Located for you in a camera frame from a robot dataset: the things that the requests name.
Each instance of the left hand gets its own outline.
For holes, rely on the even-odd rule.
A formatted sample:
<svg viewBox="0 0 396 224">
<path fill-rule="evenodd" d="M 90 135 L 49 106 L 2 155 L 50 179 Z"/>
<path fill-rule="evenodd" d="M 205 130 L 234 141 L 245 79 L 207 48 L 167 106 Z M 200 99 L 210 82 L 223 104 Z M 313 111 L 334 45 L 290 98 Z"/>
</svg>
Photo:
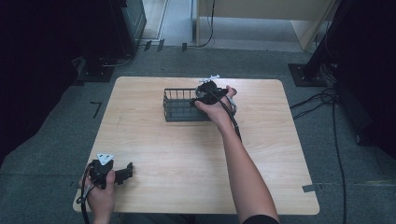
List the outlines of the left hand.
<svg viewBox="0 0 396 224">
<path fill-rule="evenodd" d="M 113 170 L 109 171 L 106 177 L 106 188 L 100 189 L 95 187 L 88 194 L 88 205 L 93 214 L 93 223 L 110 223 L 111 215 L 114 210 L 114 181 L 116 174 Z M 87 188 L 91 184 L 91 180 L 87 177 L 85 179 L 85 186 Z"/>
</svg>

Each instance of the forearm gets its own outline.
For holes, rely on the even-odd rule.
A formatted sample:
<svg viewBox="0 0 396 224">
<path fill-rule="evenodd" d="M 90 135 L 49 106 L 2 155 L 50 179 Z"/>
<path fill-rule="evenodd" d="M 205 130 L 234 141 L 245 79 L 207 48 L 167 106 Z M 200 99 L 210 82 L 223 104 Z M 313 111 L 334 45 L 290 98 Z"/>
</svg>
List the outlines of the forearm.
<svg viewBox="0 0 396 224">
<path fill-rule="evenodd" d="M 271 194 L 232 124 L 220 125 L 219 131 L 223 139 L 231 191 L 240 222 L 259 214 L 278 220 Z"/>
</svg>

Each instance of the finger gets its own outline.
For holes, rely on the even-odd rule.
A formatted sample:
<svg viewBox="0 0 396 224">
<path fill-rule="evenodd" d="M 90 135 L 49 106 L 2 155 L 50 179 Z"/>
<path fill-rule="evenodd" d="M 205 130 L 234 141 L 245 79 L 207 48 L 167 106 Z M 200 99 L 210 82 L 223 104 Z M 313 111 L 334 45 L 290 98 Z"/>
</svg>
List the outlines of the finger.
<svg viewBox="0 0 396 224">
<path fill-rule="evenodd" d="M 228 95 L 229 97 L 233 97 L 233 96 L 236 95 L 236 89 L 232 88 L 232 87 L 229 86 L 229 85 L 227 85 L 226 89 L 227 89 L 227 91 L 228 91 L 228 92 L 227 92 L 227 95 Z"/>
<path fill-rule="evenodd" d="M 114 190 L 114 182 L 116 180 L 116 173 L 114 172 L 114 170 L 110 170 L 107 173 L 107 177 L 106 177 L 106 191 L 113 191 Z"/>
<path fill-rule="evenodd" d="M 84 175 L 82 175 L 81 179 L 78 181 L 78 185 L 81 188 L 82 186 L 82 178 L 84 178 Z M 85 183 L 84 183 L 84 187 L 87 188 L 89 185 L 91 184 L 91 180 L 89 179 L 89 176 L 87 175 L 85 178 Z"/>
<path fill-rule="evenodd" d="M 201 109 L 204 112 L 206 112 L 206 109 L 208 107 L 208 105 L 202 103 L 201 101 L 195 101 L 195 105 L 198 107 L 198 109 Z"/>
</svg>

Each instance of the black sleeve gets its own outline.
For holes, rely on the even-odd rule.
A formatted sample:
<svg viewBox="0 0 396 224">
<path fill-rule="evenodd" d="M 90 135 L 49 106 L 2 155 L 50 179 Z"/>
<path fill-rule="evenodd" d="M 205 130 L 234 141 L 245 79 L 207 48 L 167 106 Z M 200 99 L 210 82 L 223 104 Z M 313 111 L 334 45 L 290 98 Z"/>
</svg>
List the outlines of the black sleeve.
<svg viewBox="0 0 396 224">
<path fill-rule="evenodd" d="M 257 215 L 246 219 L 242 224 L 279 224 L 273 217 Z"/>
</svg>

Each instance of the gray carpet floor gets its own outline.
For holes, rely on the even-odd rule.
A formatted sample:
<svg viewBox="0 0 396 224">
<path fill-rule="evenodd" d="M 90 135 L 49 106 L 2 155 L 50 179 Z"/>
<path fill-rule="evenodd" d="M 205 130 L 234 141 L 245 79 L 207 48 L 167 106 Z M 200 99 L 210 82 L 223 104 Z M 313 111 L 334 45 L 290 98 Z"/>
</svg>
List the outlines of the gray carpet floor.
<svg viewBox="0 0 396 224">
<path fill-rule="evenodd" d="M 165 47 L 140 49 L 134 60 L 117 67 L 108 83 L 72 86 L 40 131 L 10 153 L 0 172 L 0 223 L 83 223 L 72 208 L 81 177 L 117 77 L 276 78 L 290 105 L 324 88 L 297 88 L 288 63 L 306 63 L 311 54 L 239 49 Z M 101 102 L 97 116 L 94 114 Z M 292 110 L 296 115 L 319 102 Z M 355 132 L 341 105 L 335 107 L 341 161 L 346 177 L 346 223 L 395 223 L 396 160 L 374 146 L 355 144 Z M 334 146 L 332 106 L 295 120 L 320 212 L 281 216 L 282 223 L 342 223 L 343 187 Z"/>
</svg>

